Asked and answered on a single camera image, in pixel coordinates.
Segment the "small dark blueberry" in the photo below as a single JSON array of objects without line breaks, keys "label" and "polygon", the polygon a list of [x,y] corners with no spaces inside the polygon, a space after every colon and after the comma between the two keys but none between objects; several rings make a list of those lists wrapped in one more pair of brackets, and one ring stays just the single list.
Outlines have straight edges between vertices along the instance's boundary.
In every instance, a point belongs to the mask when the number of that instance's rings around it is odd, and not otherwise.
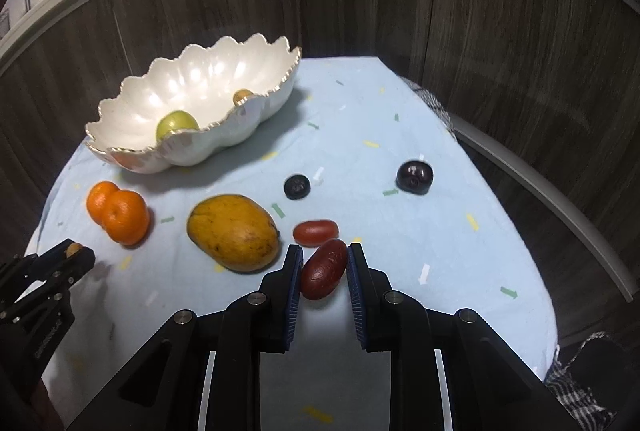
[{"label": "small dark blueberry", "polygon": [[285,180],[283,191],[288,199],[303,199],[307,197],[311,191],[310,180],[303,174],[294,174]]}]

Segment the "dark red jujube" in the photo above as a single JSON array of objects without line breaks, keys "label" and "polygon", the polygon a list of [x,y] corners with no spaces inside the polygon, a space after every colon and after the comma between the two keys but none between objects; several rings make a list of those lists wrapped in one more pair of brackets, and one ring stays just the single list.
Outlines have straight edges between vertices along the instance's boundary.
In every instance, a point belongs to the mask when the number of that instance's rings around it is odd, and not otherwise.
[{"label": "dark red jujube", "polygon": [[305,263],[300,276],[300,292],[308,300],[330,295],[347,266],[347,246],[341,239],[323,243]]}]

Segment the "checkered cloth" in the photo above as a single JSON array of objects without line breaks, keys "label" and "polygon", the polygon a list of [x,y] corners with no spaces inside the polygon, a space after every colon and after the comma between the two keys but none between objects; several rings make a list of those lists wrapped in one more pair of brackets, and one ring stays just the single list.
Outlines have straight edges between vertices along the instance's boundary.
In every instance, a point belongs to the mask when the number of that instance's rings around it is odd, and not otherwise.
[{"label": "checkered cloth", "polygon": [[555,352],[544,384],[582,430],[605,430],[620,406],[620,348],[603,331],[585,339],[562,362]]}]

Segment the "white scalloped ceramic bowl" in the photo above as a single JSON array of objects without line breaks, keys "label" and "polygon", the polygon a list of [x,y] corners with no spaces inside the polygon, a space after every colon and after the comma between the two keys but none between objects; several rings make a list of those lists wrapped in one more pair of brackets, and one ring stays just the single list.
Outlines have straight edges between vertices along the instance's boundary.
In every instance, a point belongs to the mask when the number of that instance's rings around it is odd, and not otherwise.
[{"label": "white scalloped ceramic bowl", "polygon": [[[86,145],[99,159],[138,174],[197,165],[241,144],[290,98],[302,50],[280,36],[255,33],[244,41],[225,35],[209,47],[186,46],[176,58],[154,59],[143,76],[127,76],[118,94],[101,100],[99,118],[86,125]],[[254,93],[241,106],[233,94]],[[175,110],[190,113],[198,130],[160,142],[157,123]]]}]

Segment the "small brown longan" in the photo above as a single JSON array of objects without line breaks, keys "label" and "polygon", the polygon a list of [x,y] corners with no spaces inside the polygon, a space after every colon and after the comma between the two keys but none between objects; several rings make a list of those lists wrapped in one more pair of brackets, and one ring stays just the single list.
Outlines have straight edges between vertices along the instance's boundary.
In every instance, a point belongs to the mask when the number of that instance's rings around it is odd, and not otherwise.
[{"label": "small brown longan", "polygon": [[73,255],[76,255],[84,246],[80,243],[71,243],[65,250],[66,258],[71,258]]}]

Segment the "yellow mango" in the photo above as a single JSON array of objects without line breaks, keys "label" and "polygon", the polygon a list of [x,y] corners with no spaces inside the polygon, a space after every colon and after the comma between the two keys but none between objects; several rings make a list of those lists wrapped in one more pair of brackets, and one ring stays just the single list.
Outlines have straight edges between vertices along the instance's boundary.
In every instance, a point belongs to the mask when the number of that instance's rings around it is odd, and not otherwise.
[{"label": "yellow mango", "polygon": [[186,233],[206,255],[233,272],[260,271],[280,252],[276,222],[242,195],[218,195],[198,203],[186,221]]}]

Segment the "brown longan in bowl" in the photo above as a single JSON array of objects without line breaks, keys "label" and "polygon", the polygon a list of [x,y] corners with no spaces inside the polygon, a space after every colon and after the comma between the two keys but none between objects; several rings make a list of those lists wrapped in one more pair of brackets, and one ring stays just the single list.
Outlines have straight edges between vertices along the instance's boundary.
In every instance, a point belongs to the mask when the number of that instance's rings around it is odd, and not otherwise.
[{"label": "brown longan in bowl", "polygon": [[241,106],[244,104],[244,102],[247,101],[247,99],[251,98],[254,95],[254,93],[250,90],[247,90],[246,88],[241,88],[241,90],[236,91],[233,94],[232,100],[233,100],[233,104],[235,106]]}]

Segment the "light blue patterned tablecloth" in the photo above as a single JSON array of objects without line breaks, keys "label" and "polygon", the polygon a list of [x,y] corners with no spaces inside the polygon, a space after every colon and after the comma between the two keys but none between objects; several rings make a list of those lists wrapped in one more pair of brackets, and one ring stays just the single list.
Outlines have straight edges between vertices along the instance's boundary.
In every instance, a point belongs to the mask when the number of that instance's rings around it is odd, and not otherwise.
[{"label": "light blue patterned tablecloth", "polygon": [[[396,185],[410,160],[431,165],[424,196]],[[285,196],[294,175],[303,199]],[[137,192],[151,224],[124,247],[94,223],[86,199],[96,183]],[[524,241],[439,117],[375,58],[306,59],[285,106],[246,142],[193,168],[152,175],[119,170],[79,147],[56,180],[32,238],[43,252],[63,239],[90,247],[96,265],[72,290],[75,322],[44,382],[64,422],[73,421],[175,312],[218,312],[255,290],[261,273],[237,274],[198,249],[186,220],[222,194],[254,200],[282,243],[303,221],[334,221],[346,243],[392,286],[429,309],[476,310],[538,376],[558,342],[550,295]]]}]

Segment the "green round fruit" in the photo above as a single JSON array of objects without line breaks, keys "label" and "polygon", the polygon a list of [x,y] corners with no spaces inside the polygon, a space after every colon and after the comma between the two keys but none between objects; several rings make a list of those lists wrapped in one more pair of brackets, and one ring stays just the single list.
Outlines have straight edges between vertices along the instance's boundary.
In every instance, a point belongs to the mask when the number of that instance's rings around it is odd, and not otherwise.
[{"label": "green round fruit", "polygon": [[198,121],[186,111],[175,110],[166,114],[157,123],[155,138],[160,142],[172,133],[183,130],[198,130]]}]

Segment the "orange mandarin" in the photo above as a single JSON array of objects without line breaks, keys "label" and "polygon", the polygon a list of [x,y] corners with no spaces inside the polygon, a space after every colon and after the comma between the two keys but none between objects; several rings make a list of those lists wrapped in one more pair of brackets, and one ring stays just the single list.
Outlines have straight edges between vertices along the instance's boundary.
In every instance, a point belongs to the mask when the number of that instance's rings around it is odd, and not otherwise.
[{"label": "orange mandarin", "polygon": [[105,201],[101,226],[107,236],[124,247],[137,246],[151,224],[144,199],[135,191],[118,190]]},{"label": "orange mandarin", "polygon": [[96,183],[96,185],[90,189],[86,199],[86,209],[94,223],[98,225],[102,224],[106,200],[116,191],[119,191],[119,187],[108,180]]}]

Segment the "large dark grape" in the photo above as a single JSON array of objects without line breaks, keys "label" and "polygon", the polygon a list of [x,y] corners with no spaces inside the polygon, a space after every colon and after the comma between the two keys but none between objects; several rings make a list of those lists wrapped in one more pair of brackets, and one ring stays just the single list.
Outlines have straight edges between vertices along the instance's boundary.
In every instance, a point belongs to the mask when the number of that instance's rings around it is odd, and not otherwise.
[{"label": "large dark grape", "polygon": [[434,172],[431,165],[421,160],[410,160],[403,163],[396,173],[397,187],[418,196],[424,196],[428,193],[433,180]]}]

